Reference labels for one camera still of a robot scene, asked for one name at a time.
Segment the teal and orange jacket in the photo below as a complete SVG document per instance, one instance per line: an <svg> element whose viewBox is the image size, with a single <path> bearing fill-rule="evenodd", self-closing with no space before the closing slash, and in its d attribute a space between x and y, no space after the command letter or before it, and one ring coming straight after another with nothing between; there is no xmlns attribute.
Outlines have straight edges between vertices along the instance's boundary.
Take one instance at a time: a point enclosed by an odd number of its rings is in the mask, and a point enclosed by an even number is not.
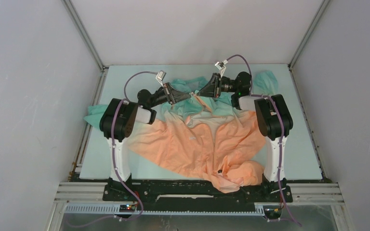
<svg viewBox="0 0 370 231"><path fill-rule="evenodd" d="M209 80L185 83L197 94ZM189 178L207 180L223 193L266 182L265 166L253 160L266 138L260 133L255 111L231 105L232 93L219 98L193 96L176 104L155 106L153 124L136 123L125 139L134 152L157 166ZM88 107L85 121L98 129L109 104Z"/></svg>

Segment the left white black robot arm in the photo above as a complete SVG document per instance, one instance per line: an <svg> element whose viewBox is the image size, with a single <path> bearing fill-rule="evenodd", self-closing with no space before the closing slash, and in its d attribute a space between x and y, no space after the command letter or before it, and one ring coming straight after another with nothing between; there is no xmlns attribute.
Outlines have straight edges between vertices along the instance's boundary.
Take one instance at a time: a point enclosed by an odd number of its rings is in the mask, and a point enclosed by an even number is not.
<svg viewBox="0 0 370 231"><path fill-rule="evenodd" d="M125 183L131 176L125 139L130 137L134 125L136 123L151 125L157 115L156 110L153 109L155 106L164 103L173 105L190 97L189 93L174 89L171 83L165 83L155 93L145 89L140 90L136 103L127 99L111 100L100 119L99 128L110 148L112 163L110 178L120 182L114 190L114 194L120 200L128 200L133 194L133 187Z"/></svg>

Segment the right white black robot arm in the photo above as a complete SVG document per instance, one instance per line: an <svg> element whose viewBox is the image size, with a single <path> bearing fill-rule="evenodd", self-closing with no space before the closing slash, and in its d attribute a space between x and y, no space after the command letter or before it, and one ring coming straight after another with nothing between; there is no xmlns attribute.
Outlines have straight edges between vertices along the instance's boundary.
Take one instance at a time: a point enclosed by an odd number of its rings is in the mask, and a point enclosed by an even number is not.
<svg viewBox="0 0 370 231"><path fill-rule="evenodd" d="M287 136L293 128L293 119L282 95L272 96L251 94L251 74L240 72L235 79L213 73L208 83L199 90L197 96L219 98L222 93L232 93L231 105L238 110L247 110L240 99L254 100L254 109L260 133L266 138L267 162L264 178L268 181L261 187L261 195L267 201L274 201L280 195L275 184L285 182L284 150Z"/></svg>

